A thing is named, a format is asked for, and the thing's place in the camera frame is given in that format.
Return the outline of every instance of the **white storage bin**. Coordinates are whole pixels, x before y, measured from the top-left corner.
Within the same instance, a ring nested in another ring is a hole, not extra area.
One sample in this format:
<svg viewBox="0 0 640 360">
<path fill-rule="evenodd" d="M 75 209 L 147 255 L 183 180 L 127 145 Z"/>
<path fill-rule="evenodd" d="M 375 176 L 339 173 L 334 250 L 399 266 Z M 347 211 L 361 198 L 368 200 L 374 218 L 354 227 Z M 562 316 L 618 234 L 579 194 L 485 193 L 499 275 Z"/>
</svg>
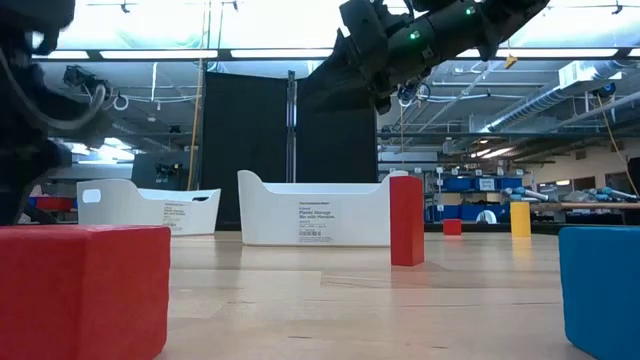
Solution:
<svg viewBox="0 0 640 360">
<path fill-rule="evenodd" d="M 220 190 L 138 189 L 122 179 L 78 183 L 80 225 L 166 225 L 171 234 L 213 235 Z"/>
<path fill-rule="evenodd" d="M 238 182 L 246 245 L 389 246 L 389 177 L 381 184 L 265 184 L 239 171 Z"/>
</svg>

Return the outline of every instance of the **red cube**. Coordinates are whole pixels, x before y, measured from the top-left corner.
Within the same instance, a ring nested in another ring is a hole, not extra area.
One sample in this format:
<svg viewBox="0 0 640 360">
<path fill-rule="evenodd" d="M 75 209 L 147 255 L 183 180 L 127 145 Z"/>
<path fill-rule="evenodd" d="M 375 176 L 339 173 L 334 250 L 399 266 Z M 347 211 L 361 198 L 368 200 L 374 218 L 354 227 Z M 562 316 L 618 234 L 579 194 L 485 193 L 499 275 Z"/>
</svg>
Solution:
<svg viewBox="0 0 640 360">
<path fill-rule="evenodd" d="M 164 347 L 166 227 L 0 228 L 0 360 L 150 360 Z"/>
<path fill-rule="evenodd" d="M 424 188 L 422 180 L 395 176 L 390 180 L 391 265 L 424 262 Z"/>
<path fill-rule="evenodd" d="M 447 219 L 442 222 L 442 228 L 445 235 L 462 235 L 462 220 Z"/>
</svg>

